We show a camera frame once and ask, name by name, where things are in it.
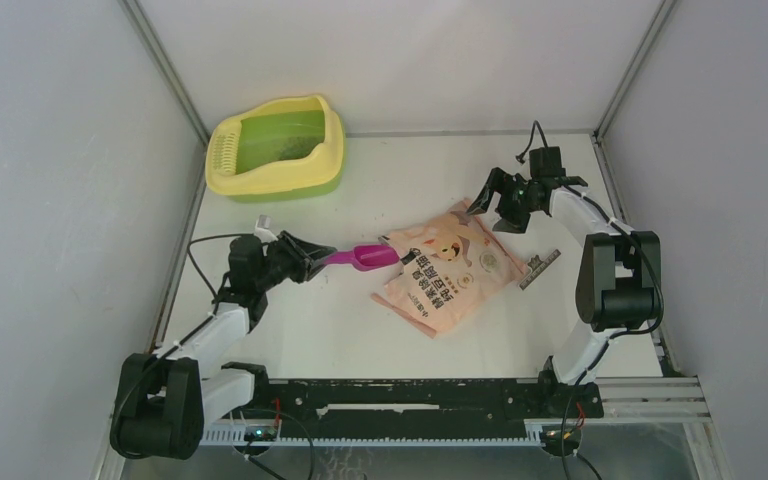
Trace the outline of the white bag sealing clip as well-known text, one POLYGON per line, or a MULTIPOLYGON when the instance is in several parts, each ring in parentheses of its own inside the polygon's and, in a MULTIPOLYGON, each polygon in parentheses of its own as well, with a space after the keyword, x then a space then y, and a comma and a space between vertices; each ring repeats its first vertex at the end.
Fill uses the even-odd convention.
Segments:
POLYGON ((559 257, 561 252, 554 249, 545 258, 534 255, 526 262, 524 277, 518 282, 521 290, 527 289, 543 272, 545 272, 559 257))

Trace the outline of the magenta plastic scoop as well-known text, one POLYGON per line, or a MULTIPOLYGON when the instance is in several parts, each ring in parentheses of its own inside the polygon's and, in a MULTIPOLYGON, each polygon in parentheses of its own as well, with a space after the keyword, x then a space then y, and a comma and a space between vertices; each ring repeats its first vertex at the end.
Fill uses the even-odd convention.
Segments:
POLYGON ((357 245, 350 250, 337 251, 324 260, 324 264, 350 265, 355 270, 367 272, 389 267, 400 262, 396 250, 385 244, 357 245))

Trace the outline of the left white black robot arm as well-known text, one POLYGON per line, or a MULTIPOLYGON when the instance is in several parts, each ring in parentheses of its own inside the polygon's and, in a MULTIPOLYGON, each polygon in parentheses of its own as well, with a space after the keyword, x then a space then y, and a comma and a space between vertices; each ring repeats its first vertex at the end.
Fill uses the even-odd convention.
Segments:
POLYGON ((271 388, 249 367, 220 366, 221 357, 258 325, 270 289, 313 279, 336 252, 286 231, 226 238, 228 269, 209 289, 206 318, 183 337, 122 364, 109 444, 126 459, 188 459, 206 426, 223 415, 235 408, 250 417, 265 414, 271 388))

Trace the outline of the pink cat litter bag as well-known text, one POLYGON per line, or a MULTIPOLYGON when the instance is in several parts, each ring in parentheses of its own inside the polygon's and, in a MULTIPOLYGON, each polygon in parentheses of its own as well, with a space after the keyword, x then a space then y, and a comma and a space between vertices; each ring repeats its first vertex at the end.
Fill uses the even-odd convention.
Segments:
POLYGON ((371 299, 433 338, 457 327, 508 285, 525 263, 463 199, 425 223, 396 229, 380 240, 400 255, 400 271, 371 299))

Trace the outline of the yellow green litter box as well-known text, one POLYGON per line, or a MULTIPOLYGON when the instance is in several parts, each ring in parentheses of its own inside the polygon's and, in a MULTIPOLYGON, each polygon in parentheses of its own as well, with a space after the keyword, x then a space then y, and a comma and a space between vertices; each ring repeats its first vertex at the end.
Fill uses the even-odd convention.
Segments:
POLYGON ((321 196, 341 182, 346 133, 318 94, 266 102, 221 121, 206 150, 205 181, 241 203, 321 196))

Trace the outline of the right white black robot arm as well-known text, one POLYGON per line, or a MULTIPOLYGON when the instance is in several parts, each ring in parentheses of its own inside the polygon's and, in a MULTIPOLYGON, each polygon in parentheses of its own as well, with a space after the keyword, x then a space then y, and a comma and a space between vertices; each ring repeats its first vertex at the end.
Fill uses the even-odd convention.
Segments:
POLYGON ((556 146, 528 154, 527 176, 490 171, 470 215, 494 205, 495 232, 523 234, 542 212, 564 226, 582 248, 575 288, 579 323, 548 359, 554 378, 539 388, 538 402, 552 416, 565 415, 578 400, 575 386, 592 382, 608 348, 628 336, 649 335, 664 316, 660 239, 635 230, 599 204, 587 182, 567 173, 556 146))

